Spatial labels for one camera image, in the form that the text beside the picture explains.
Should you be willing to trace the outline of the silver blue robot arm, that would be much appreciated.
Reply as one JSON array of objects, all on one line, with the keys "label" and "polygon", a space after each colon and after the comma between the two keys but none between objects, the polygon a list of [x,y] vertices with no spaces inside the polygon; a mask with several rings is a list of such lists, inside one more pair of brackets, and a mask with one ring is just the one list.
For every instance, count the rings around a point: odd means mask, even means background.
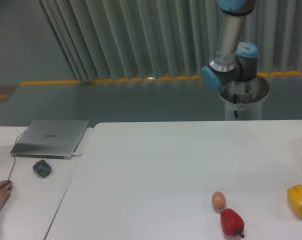
[{"label": "silver blue robot arm", "polygon": [[254,10],[256,1],[218,0],[216,3],[223,12],[222,22],[215,51],[201,74],[210,88],[219,90],[244,75],[237,50],[247,15]]}]

